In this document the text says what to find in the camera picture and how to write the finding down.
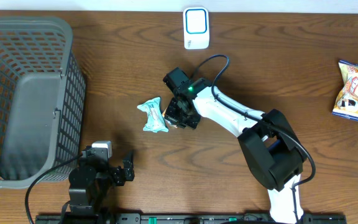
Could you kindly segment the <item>yellow snack bag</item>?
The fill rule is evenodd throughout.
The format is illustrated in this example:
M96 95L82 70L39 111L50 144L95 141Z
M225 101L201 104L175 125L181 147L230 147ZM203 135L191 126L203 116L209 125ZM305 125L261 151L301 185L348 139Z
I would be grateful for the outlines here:
M338 61L344 86L338 93L332 114L358 121L358 64Z

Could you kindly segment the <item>white barcode scanner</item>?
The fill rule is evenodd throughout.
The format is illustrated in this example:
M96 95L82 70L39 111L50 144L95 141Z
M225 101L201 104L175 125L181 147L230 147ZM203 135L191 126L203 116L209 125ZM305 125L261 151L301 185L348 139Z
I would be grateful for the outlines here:
M183 37L187 50L209 47L209 12L205 7L188 7L183 11Z

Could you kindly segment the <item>small orange box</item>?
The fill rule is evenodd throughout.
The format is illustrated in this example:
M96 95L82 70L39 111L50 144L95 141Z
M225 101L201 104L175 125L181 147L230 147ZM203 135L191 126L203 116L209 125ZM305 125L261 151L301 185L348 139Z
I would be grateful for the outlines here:
M168 109L168 108L165 108L164 111L163 111L163 113L162 113L162 116L163 116L163 118L164 118L165 123L166 123L167 125L169 125L170 127L172 127L172 128L178 128L178 126L177 126L176 124L173 124L171 121L169 121L169 120L165 117L166 112L167 112L167 109Z

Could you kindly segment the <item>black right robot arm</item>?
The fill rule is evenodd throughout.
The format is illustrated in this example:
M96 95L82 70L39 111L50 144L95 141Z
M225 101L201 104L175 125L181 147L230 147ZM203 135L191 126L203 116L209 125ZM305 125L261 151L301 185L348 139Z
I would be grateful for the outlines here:
M298 223L303 216L298 188L303 163L310 158L278 110L252 110L222 94L201 78L163 79L173 93L165 119L180 128L196 129L208 118L239 141L249 170L268 190L270 216L279 223Z

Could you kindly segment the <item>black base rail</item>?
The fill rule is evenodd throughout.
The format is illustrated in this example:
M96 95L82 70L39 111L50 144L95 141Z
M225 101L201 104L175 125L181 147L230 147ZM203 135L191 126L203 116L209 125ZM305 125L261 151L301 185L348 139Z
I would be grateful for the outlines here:
M240 224L274 223L267 213L246 213L244 215L141 215L139 213L116 213L106 217L79 217L70 214L38 215L36 224L59 223L110 223L110 224Z

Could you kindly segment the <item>dark grey plastic basket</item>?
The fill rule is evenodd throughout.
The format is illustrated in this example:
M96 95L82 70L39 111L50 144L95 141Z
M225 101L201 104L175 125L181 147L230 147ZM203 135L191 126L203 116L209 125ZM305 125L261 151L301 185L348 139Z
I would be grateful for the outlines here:
M0 17L0 189L65 180L79 151L86 81L57 17Z

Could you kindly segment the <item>mint green tissue pack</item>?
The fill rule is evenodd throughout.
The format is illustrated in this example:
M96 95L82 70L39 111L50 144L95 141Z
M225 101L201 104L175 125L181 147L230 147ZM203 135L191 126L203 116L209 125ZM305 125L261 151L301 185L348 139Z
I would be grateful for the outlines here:
M147 100L145 103L138 105L137 109L147 114L147 122L143 127L144 131L157 133L159 131L168 132L165 120L160 110L161 97L155 97Z

